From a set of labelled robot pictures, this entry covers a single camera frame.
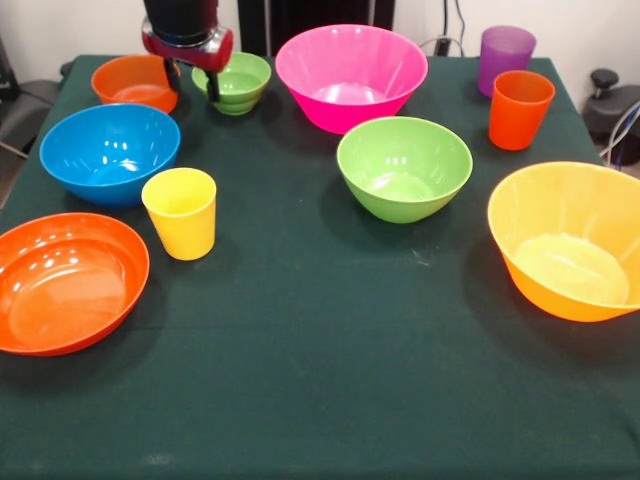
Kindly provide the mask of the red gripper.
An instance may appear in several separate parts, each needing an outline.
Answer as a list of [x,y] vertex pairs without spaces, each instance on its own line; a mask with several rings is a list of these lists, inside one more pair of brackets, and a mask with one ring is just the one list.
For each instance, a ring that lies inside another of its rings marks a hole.
[[219,101],[217,73],[226,67],[232,55],[234,38],[231,30],[216,28],[203,42],[188,46],[167,43],[152,30],[143,30],[142,41],[149,53],[167,59],[166,76],[172,91],[180,90],[180,69],[173,61],[177,60],[206,71],[208,101]]

